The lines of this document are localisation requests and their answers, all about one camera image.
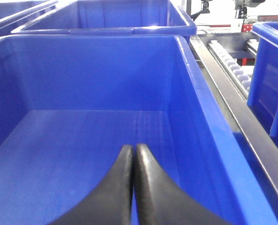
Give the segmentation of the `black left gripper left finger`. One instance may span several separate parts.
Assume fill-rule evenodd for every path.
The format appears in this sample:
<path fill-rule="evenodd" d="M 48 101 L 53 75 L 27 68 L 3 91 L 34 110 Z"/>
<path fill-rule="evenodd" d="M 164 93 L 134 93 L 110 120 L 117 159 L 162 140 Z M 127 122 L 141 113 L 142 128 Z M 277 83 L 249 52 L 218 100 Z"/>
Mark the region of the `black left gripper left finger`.
<path fill-rule="evenodd" d="M 132 205 L 133 147 L 122 146 L 100 183 L 52 225 L 129 225 Z"/>

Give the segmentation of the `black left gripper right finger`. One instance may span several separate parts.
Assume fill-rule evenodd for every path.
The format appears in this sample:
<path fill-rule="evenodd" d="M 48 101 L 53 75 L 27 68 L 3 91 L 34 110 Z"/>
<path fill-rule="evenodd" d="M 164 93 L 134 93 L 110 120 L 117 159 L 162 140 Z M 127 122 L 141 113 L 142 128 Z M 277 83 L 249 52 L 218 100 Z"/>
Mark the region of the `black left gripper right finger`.
<path fill-rule="evenodd" d="M 134 188 L 141 225 L 226 225 L 185 193 L 140 143 L 134 158 Z"/>

